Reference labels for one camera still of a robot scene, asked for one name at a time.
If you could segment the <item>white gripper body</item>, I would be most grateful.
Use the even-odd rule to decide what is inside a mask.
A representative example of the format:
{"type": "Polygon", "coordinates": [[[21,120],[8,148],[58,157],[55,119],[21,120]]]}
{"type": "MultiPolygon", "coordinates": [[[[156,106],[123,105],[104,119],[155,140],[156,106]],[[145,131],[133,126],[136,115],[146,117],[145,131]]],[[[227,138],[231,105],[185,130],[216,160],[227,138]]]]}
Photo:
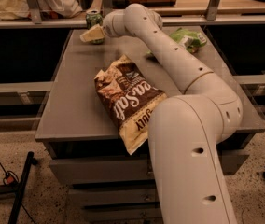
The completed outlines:
{"type": "Polygon", "coordinates": [[[107,14],[103,19],[103,29],[109,37],[132,36],[125,26],[123,10],[107,14]]]}

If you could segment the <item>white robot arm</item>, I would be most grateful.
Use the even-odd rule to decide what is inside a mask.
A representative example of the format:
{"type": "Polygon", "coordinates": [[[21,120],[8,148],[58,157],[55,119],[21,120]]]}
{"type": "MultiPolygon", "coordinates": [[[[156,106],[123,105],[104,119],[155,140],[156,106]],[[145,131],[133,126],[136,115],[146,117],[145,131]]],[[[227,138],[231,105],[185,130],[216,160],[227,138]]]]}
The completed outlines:
{"type": "Polygon", "coordinates": [[[159,14],[139,4],[109,13],[81,40],[142,40],[179,89],[169,97],[121,56],[95,77],[108,114],[129,153],[149,145],[164,224],[237,224],[216,151],[240,126],[235,91],[162,29],[159,14]]]}

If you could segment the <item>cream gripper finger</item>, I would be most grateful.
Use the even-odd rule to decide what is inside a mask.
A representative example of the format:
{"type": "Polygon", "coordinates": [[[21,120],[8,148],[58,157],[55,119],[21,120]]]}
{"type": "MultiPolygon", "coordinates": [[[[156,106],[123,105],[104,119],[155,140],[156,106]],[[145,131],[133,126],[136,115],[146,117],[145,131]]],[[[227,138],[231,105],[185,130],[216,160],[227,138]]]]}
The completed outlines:
{"type": "Polygon", "coordinates": [[[96,24],[84,32],[79,38],[82,42],[103,43],[105,33],[102,26],[96,24]]]}

